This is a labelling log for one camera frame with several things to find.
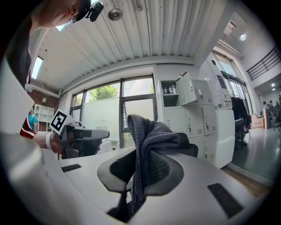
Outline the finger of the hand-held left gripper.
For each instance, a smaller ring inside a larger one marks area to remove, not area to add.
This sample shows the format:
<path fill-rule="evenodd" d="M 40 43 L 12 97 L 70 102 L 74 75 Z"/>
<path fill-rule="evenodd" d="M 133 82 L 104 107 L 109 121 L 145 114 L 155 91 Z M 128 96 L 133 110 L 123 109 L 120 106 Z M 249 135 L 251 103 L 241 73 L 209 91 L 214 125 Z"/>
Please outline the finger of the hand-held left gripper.
<path fill-rule="evenodd" d="M 102 140 L 110 136 L 110 132 L 107 130 L 97 130 L 97 129 L 85 129 L 84 139 L 85 140 Z"/>

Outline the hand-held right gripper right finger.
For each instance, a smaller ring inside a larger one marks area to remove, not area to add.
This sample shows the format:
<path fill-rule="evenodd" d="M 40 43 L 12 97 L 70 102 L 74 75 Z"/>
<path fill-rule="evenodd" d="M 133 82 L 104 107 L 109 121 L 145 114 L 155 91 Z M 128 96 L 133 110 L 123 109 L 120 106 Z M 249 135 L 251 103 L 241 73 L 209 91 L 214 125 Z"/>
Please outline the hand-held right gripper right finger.
<path fill-rule="evenodd" d="M 170 149 L 154 150 L 170 169 L 148 186 L 131 225 L 244 225 L 262 204 L 212 164 Z"/>

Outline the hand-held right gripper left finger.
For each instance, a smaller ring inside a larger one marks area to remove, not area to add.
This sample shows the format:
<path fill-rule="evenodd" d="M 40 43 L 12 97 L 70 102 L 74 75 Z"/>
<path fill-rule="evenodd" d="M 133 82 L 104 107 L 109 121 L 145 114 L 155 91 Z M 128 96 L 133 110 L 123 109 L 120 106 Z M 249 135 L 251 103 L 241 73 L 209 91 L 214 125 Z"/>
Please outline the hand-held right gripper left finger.
<path fill-rule="evenodd" d="M 59 160 L 61 167 L 78 164 L 81 167 L 68 171 L 65 175 L 69 178 L 75 189 L 82 194 L 91 204 L 103 212 L 108 212 L 116 207 L 121 194 L 108 191 L 97 176 L 100 164 L 112 158 L 121 156 L 134 150 L 135 147 L 125 147 L 119 150 L 72 159 Z"/>

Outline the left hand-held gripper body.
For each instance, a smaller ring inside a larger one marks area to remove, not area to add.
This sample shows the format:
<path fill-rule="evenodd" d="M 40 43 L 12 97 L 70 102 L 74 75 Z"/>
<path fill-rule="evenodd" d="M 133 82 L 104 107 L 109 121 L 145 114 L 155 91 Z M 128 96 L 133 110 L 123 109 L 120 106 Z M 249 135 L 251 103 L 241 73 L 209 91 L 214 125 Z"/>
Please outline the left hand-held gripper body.
<path fill-rule="evenodd" d="M 58 109 L 50 124 L 52 130 L 59 135 L 63 147 L 62 159 L 92 156 L 97 154 L 101 140 L 85 140 L 81 122 L 76 122 L 69 114 Z"/>

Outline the black office chair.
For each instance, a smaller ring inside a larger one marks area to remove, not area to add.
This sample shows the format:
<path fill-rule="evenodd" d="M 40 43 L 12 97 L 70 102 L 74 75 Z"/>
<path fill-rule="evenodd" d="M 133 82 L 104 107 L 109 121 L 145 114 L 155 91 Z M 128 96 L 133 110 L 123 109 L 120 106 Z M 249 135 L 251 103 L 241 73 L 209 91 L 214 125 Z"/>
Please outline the black office chair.
<path fill-rule="evenodd" d="M 198 156 L 197 145 L 191 144 L 185 133 L 176 133 L 176 134 L 180 137 L 180 145 L 178 147 L 176 147 L 177 151 L 184 155 L 188 155 L 188 156 L 197 158 L 197 156 Z"/>

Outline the grey cloth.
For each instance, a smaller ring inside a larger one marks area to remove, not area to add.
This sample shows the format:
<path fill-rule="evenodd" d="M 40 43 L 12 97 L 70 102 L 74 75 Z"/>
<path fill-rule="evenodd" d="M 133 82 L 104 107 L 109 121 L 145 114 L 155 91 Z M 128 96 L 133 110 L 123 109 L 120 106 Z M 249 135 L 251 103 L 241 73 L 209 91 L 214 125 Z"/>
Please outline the grey cloth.
<path fill-rule="evenodd" d="M 136 147 L 136 170 L 131 189 L 131 211 L 135 213 L 145 201 L 146 187 L 157 183 L 168 174 L 167 163 L 150 154 L 152 149 L 176 148 L 180 137 L 162 122 L 130 114 L 127 126 Z"/>

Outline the person's left forearm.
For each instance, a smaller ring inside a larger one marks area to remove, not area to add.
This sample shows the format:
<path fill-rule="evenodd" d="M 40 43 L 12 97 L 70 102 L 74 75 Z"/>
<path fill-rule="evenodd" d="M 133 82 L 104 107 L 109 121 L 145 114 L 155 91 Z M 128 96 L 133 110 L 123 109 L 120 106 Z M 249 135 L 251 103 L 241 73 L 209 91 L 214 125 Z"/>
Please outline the person's left forearm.
<path fill-rule="evenodd" d="M 40 146 L 40 148 L 46 149 L 46 136 L 47 133 L 37 133 L 34 135 L 33 141 L 35 141 Z"/>

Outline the person's left hand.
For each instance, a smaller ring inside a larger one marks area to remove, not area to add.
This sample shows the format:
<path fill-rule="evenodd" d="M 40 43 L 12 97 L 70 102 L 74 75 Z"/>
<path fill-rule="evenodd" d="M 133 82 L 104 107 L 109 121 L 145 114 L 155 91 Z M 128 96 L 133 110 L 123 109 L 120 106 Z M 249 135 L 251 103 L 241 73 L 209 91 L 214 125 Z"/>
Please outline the person's left hand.
<path fill-rule="evenodd" d="M 50 136 L 50 145 L 54 153 L 62 155 L 63 147 L 60 143 L 60 138 L 57 133 L 52 133 Z"/>

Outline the white cubby shelf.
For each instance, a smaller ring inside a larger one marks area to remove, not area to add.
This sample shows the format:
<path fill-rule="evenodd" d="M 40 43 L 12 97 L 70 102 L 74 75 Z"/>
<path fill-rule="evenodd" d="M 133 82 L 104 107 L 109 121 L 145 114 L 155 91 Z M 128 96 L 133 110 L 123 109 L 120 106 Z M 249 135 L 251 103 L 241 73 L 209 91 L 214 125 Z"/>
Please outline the white cubby shelf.
<path fill-rule="evenodd" d="M 51 132 L 50 124 L 54 116 L 54 108 L 35 104 L 34 113 L 38 119 L 38 131 Z"/>

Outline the wooden step platform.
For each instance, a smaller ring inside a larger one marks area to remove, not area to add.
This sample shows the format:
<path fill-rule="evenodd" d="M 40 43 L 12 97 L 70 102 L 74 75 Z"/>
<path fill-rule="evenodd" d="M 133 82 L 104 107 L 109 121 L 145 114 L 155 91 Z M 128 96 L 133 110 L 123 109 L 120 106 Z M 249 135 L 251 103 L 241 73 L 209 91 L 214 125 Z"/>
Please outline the wooden step platform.
<path fill-rule="evenodd" d="M 228 167 L 221 168 L 222 171 L 224 171 L 226 174 L 230 175 L 237 181 L 239 181 L 241 184 L 243 184 L 244 187 L 247 188 L 247 190 L 255 197 L 258 198 L 264 194 L 267 194 L 271 188 L 254 181 Z"/>

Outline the white box cabinet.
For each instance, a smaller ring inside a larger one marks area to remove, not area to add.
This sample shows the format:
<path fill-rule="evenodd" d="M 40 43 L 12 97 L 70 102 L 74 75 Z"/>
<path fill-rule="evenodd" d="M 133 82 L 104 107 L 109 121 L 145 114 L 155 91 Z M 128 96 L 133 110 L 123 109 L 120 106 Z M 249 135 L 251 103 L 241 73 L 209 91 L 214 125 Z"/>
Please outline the white box cabinet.
<path fill-rule="evenodd" d="M 217 146 L 215 166 L 223 168 L 233 158 L 235 143 L 235 122 L 233 110 L 216 112 L 217 118 Z"/>

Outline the grey metal locker cabinet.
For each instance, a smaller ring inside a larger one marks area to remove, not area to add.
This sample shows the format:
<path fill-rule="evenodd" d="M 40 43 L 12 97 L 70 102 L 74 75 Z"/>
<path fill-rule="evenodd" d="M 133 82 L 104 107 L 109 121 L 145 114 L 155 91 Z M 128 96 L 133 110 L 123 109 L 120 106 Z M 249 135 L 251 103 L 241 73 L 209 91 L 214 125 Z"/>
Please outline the grey metal locker cabinet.
<path fill-rule="evenodd" d="M 198 147 L 197 157 L 211 161 L 215 153 L 216 117 L 207 81 L 184 72 L 175 80 L 162 80 L 163 122 L 175 133 L 186 134 Z"/>

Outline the cardboard boxes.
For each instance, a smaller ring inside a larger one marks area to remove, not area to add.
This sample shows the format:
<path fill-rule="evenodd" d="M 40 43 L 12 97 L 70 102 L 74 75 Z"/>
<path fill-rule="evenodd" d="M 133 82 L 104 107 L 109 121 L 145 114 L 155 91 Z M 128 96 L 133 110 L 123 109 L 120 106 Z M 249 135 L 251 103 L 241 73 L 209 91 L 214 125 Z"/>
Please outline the cardboard boxes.
<path fill-rule="evenodd" d="M 251 128 L 264 129 L 264 118 L 256 114 L 251 115 Z"/>

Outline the round grey ceiling fixture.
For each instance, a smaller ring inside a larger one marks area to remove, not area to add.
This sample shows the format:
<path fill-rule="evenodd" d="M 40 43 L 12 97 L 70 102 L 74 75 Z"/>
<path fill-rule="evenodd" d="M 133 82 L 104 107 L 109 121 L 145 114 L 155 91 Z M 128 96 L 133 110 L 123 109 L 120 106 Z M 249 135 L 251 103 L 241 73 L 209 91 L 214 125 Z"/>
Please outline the round grey ceiling fixture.
<path fill-rule="evenodd" d="M 111 21 L 118 21 L 122 18 L 122 16 L 123 16 L 123 11 L 119 8 L 113 8 L 108 13 L 108 18 Z"/>

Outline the black balcony railing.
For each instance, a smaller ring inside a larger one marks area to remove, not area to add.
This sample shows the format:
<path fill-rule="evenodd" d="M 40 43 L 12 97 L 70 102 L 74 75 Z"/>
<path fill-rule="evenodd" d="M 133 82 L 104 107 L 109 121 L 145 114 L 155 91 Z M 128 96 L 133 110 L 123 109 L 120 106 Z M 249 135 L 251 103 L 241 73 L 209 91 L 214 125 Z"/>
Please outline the black balcony railing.
<path fill-rule="evenodd" d="M 274 46 L 261 60 L 259 60 L 254 66 L 249 68 L 246 72 L 254 81 L 264 73 L 268 72 L 276 65 L 281 63 L 281 51 L 278 46 Z"/>

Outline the white ceiling air conditioner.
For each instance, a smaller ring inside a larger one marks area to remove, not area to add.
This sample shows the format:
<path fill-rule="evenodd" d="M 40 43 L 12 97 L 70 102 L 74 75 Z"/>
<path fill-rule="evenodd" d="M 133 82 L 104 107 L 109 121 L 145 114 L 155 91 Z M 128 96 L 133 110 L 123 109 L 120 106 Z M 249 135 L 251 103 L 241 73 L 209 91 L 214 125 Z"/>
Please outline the white ceiling air conditioner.
<path fill-rule="evenodd" d="M 237 29 L 237 25 L 232 20 L 230 20 L 223 33 L 228 36 L 233 29 Z"/>

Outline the black window frame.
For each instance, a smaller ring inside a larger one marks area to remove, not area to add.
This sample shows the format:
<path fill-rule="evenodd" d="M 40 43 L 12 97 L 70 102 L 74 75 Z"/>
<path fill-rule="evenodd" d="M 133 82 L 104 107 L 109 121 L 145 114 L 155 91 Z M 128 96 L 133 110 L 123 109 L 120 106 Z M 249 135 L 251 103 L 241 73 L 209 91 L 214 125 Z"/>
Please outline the black window frame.
<path fill-rule="evenodd" d="M 108 130 L 101 153 L 133 145 L 127 117 L 137 114 L 157 120 L 153 75 L 119 79 L 73 95 L 70 115 L 89 129 Z"/>

